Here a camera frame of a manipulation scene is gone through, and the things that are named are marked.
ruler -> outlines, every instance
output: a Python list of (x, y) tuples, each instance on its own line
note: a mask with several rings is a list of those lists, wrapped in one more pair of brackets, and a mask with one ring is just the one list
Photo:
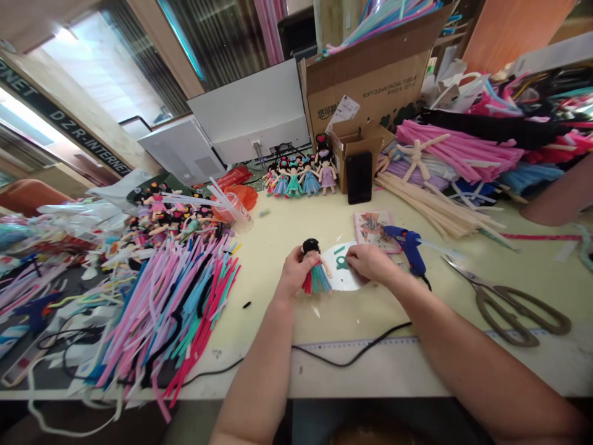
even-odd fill
[[(529, 330), (535, 336), (546, 336), (550, 335), (548, 331), (545, 331), (542, 328), (533, 328)], [(515, 331), (508, 330), (509, 335), (517, 338), (521, 338), (519, 334)], [(499, 338), (500, 336), (494, 331), (484, 331), (484, 334), (489, 336), (492, 339)], [(323, 350), (323, 349), (346, 349), (346, 348), (355, 348), (355, 347), (365, 347), (368, 346), (374, 339), (365, 339), (365, 340), (350, 340), (350, 341), (337, 341), (337, 342), (320, 342), (320, 343), (306, 343), (297, 345), (303, 349), (306, 349), (310, 352), (315, 352), (316, 350)], [(404, 344), (411, 344), (411, 343), (420, 343), (420, 338), (417, 336), (409, 336), (409, 337), (388, 337), (384, 340), (381, 340), (377, 345), (404, 345)]]

plastic cup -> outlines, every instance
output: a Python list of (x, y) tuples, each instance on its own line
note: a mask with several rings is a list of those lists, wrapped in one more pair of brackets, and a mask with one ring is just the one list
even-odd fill
[[(216, 211), (220, 215), (221, 219), (225, 223), (230, 224), (231, 228), (237, 234), (249, 232), (254, 224), (253, 218), (236, 194), (225, 193), (225, 196), (230, 201), (231, 205), (238, 210), (241, 218), (235, 218), (235, 215), (226, 208), (217, 207)], [(220, 202), (215, 196), (212, 196), (212, 200), (215, 202)]]

smartphone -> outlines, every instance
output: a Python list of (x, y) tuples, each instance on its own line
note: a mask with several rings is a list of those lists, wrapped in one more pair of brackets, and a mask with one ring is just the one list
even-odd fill
[(346, 185), (348, 204), (360, 204), (372, 196), (372, 153), (365, 151), (346, 158)]

hand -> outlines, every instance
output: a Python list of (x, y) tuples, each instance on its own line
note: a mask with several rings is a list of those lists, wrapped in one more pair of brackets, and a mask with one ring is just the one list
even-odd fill
[(351, 246), (346, 253), (346, 261), (360, 275), (384, 286), (389, 279), (403, 273), (379, 246), (373, 244)]
[(307, 272), (321, 260), (318, 253), (307, 257), (305, 260), (303, 260), (303, 257), (301, 246), (295, 247), (288, 254), (274, 296), (294, 297), (303, 286)]

cardboard box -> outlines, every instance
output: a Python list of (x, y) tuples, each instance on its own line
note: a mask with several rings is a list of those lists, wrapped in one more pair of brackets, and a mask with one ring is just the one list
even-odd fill
[(323, 133), (347, 95), (360, 105), (356, 118), (374, 119), (395, 133), (415, 113), (432, 45), (453, 4), (381, 33), (340, 53), (299, 62), (305, 114), (311, 140)]
[(357, 119), (336, 122), (332, 126), (331, 133), (335, 166), (338, 170), (338, 184), (342, 193), (348, 193), (348, 187), (346, 186), (346, 158), (370, 151), (372, 153), (373, 169), (375, 169), (379, 153), (395, 139), (393, 133), (373, 119), (362, 127)]

